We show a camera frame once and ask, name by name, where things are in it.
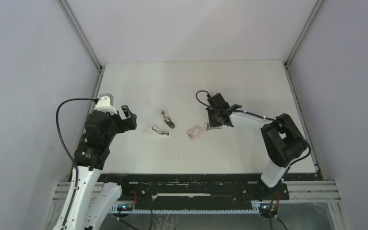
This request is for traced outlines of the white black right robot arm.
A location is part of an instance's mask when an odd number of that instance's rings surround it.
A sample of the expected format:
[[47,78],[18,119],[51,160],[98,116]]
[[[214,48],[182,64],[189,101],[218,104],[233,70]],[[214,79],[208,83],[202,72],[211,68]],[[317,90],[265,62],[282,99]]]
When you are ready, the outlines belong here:
[[303,137],[290,115],[282,113],[275,118],[253,114],[241,105],[229,105],[221,93],[207,93],[206,110],[211,127],[237,127],[248,131],[260,130],[270,159],[261,174],[258,195],[271,199],[278,185],[290,167],[305,158],[304,151],[311,146]]

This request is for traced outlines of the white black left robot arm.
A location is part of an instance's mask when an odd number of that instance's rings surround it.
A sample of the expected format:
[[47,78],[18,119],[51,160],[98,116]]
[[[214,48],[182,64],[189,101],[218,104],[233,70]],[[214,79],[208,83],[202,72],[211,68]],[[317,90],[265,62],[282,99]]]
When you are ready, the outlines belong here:
[[113,203],[129,197],[131,188],[128,184],[108,182],[99,196],[91,201],[114,137],[137,127],[137,115],[127,105],[121,108],[124,119],[111,105],[97,106],[87,116],[85,132],[74,153],[75,168],[69,192],[54,229],[97,230]]

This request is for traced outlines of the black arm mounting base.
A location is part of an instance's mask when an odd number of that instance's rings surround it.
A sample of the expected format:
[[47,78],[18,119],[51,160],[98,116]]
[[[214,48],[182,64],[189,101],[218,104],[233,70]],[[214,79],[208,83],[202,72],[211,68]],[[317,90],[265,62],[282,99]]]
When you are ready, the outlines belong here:
[[99,182],[122,185],[137,208],[171,211],[250,210],[253,202],[278,205],[290,199],[286,184],[265,189],[260,174],[102,174]]

